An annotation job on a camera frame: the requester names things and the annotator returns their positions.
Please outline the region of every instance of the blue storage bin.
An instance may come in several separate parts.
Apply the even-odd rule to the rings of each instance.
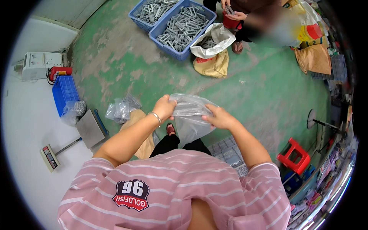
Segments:
[[[139,14],[142,11],[142,7],[143,5],[146,5],[148,0],[142,0],[140,1],[128,14],[128,17],[130,17],[134,23],[137,24],[137,26],[139,28],[141,28],[142,30],[145,30],[147,32],[151,31],[153,27],[155,27],[155,25],[157,25],[157,23],[159,21],[161,21],[165,15],[167,15],[177,4],[180,3],[180,1],[178,3],[176,3],[171,9],[169,9],[166,13],[164,13],[164,15],[162,15],[157,22],[153,23],[153,24],[148,24],[142,20],[140,20],[139,18],[136,18],[136,15]]]
[[[77,89],[75,87],[73,76],[58,76],[54,86],[52,87],[55,105],[59,117],[64,115],[64,107],[66,102],[71,100],[80,100]]]
[[[172,16],[177,15],[180,13],[180,8],[184,7],[196,7],[202,8],[202,10],[199,11],[199,13],[204,14],[206,18],[209,20],[208,25],[193,39],[193,41],[182,51],[178,52],[174,49],[172,49],[170,46],[163,45],[159,41],[156,40],[157,36],[161,35],[164,30],[166,30],[167,25],[166,23],[171,19]],[[179,4],[176,4],[173,8],[171,8],[171,12],[163,16],[163,18],[157,23],[157,25],[148,33],[149,38],[152,39],[152,41],[157,45],[158,48],[163,50],[164,52],[170,54],[171,56],[175,57],[179,61],[185,60],[190,55],[190,49],[189,47],[201,36],[206,29],[213,23],[213,21],[216,19],[217,14],[213,12],[212,10],[209,10],[207,7],[202,6],[199,3],[196,3],[191,0],[182,0],[179,2]]]

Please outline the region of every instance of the metal pole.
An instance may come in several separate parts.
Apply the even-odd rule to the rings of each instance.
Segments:
[[[58,151],[55,156],[59,155],[62,151],[64,151],[65,149],[69,148],[70,146],[72,146],[73,144],[77,143],[78,141],[81,141],[82,138],[79,137],[77,140],[73,141],[72,143],[70,143],[69,145],[67,145],[66,147],[62,148],[60,151]]]

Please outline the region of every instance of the concrete floor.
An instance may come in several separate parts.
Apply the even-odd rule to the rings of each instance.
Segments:
[[[312,80],[310,74],[299,69],[292,50],[245,43],[242,54],[236,55],[229,47],[227,77],[202,76],[193,69],[193,55],[177,61],[160,51],[148,33],[128,18],[137,3],[107,1],[82,27],[70,51],[79,95],[89,108],[98,109],[110,136],[119,131],[120,125],[105,118],[107,106],[129,91],[139,98],[146,113],[164,94],[189,93],[207,98],[240,120],[272,159],[290,137],[304,149],[316,140],[315,127],[306,128],[308,112],[314,108],[317,118],[326,121],[329,92],[323,81]],[[162,138],[165,125],[157,133]],[[216,129],[202,140],[209,146],[230,135]]]

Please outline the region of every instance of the person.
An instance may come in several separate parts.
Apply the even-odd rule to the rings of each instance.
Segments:
[[[173,119],[175,106],[164,95],[83,164],[59,206],[63,229],[286,229],[290,203],[278,167],[223,108],[206,105],[213,116],[202,118],[234,136],[249,168],[246,177],[211,156],[201,140],[177,149],[172,125],[153,157],[129,161],[162,122]]]
[[[257,17],[254,15],[251,20],[244,20],[247,18],[250,12],[260,9],[264,6],[283,6],[287,0],[203,0],[203,5],[210,10],[216,12],[217,2],[221,3],[221,8],[225,9],[226,5],[229,5],[234,15],[226,14],[225,16],[230,20],[239,21],[239,24],[235,28],[235,42],[231,45],[231,49],[234,53],[240,54],[243,51],[243,42],[252,42],[250,38],[256,38],[261,35],[262,28],[265,28],[269,24],[269,19],[263,17]]]

